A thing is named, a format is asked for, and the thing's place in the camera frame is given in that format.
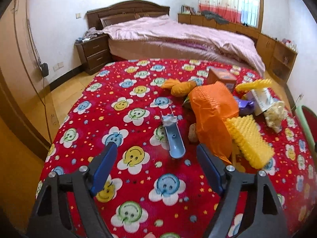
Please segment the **yellow sponge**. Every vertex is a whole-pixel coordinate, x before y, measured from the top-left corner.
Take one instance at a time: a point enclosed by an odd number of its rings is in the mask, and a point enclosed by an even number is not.
[[[225,124],[245,159],[253,168],[262,169],[274,155],[274,151],[261,137],[253,116],[227,119]]]
[[[249,83],[241,83],[236,85],[236,91],[250,91],[253,89],[260,89],[265,87],[271,87],[272,86],[272,80],[266,79],[266,80],[256,80],[254,82]]]

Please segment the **red floral fabric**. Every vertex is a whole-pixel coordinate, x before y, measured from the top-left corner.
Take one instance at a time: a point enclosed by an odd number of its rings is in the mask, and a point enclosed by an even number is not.
[[[202,237],[220,198],[196,160],[197,144],[190,144],[187,138],[189,126],[195,122],[194,113],[182,107],[183,99],[171,96],[160,86],[168,78],[203,84],[210,66],[230,70],[238,83],[259,79],[249,69],[198,60],[107,64],[62,123],[47,156],[37,194],[50,171],[76,171],[113,141],[118,146],[118,158],[95,201],[114,237],[141,238],[149,232],[161,238]],[[178,117],[186,147],[185,156],[178,160],[170,157],[161,127],[161,111],[168,114],[169,107]],[[313,160],[298,122],[291,115],[282,122],[279,134],[266,126],[262,115],[256,117],[256,122],[263,138],[275,150],[264,170],[278,193],[291,234],[301,227],[315,204]],[[244,158],[238,157],[237,162],[239,170],[256,172]],[[229,236],[238,231],[245,199],[246,194],[241,193]],[[78,234],[84,235],[73,195],[69,195],[69,206]]]

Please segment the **nightstand drawer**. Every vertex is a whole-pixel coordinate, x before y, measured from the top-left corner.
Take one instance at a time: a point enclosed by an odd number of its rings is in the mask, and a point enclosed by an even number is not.
[[[94,55],[102,50],[108,48],[108,38],[107,36],[97,38],[95,40],[89,41],[83,45],[84,53],[86,57]]]
[[[111,55],[109,50],[104,50],[101,51],[99,53],[97,53],[96,55],[93,55],[89,58],[87,58],[87,62],[88,62],[88,67],[89,69],[93,69],[97,66],[99,66],[100,64],[107,64],[109,62],[111,62]]]

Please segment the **headboard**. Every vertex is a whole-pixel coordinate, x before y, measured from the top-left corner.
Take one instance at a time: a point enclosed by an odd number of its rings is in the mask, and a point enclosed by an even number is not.
[[[105,26],[136,20],[140,17],[159,17],[166,14],[170,15],[170,7],[148,1],[131,0],[87,11],[87,18],[89,28],[96,27],[97,30],[101,30]]]

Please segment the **nightstand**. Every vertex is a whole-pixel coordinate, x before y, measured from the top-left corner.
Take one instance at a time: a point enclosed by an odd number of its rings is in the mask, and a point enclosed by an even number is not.
[[[107,63],[113,61],[108,45],[108,38],[108,35],[100,35],[89,41],[75,44],[84,71],[88,74],[92,75],[100,71]]]

